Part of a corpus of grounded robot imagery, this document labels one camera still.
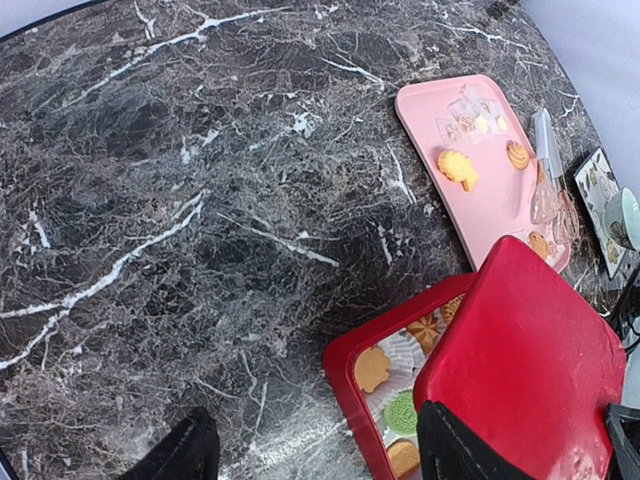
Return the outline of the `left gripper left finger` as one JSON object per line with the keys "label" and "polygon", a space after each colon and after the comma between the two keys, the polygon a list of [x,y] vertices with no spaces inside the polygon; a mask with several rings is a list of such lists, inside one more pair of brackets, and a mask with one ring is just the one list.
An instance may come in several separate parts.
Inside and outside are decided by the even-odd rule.
{"label": "left gripper left finger", "polygon": [[118,479],[216,480],[220,451],[216,422],[198,406]]}

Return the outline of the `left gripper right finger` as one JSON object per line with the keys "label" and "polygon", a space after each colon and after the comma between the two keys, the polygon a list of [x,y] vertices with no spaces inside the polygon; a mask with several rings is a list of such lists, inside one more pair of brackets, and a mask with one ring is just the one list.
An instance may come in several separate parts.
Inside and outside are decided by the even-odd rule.
{"label": "left gripper right finger", "polygon": [[423,479],[529,479],[441,402],[423,403],[417,424]]}

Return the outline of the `round tan cookie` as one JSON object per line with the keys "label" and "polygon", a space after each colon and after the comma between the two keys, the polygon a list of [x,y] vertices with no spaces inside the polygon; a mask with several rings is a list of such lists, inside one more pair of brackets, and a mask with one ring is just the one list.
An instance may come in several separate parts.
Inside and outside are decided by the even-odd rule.
{"label": "round tan cookie", "polygon": [[415,444],[399,439],[387,448],[391,469],[397,479],[409,479],[420,467],[420,453]]}

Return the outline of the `green round cookie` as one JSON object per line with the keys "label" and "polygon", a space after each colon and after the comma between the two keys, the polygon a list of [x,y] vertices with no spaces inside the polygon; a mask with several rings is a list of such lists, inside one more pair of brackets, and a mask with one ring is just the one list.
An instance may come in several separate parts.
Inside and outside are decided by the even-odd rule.
{"label": "green round cookie", "polygon": [[384,420],[387,427],[400,436],[416,434],[418,415],[410,391],[398,393],[384,408]]}

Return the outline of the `red box lid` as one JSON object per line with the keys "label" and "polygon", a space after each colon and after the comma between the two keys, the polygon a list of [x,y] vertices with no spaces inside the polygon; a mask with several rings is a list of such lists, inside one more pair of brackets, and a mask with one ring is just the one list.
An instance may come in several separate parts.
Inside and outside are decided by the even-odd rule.
{"label": "red box lid", "polygon": [[619,337],[522,241],[492,247],[414,386],[529,479],[603,479],[604,414],[622,397]]}

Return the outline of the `red cookie box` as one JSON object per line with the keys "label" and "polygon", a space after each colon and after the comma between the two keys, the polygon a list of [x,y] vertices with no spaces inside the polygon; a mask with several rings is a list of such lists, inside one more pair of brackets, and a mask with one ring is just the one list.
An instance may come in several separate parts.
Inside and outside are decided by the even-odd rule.
{"label": "red cookie box", "polygon": [[420,479],[417,376],[474,276],[449,277],[332,341],[328,381],[375,479]]}

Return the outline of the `metal serving tongs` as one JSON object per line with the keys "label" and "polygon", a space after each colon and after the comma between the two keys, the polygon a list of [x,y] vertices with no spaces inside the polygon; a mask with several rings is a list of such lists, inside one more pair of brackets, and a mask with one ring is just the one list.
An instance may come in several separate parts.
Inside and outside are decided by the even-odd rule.
{"label": "metal serving tongs", "polygon": [[576,208],[564,179],[564,168],[546,108],[532,115],[537,158],[537,178],[531,201],[531,221],[551,228],[557,244],[569,245],[579,234]]}

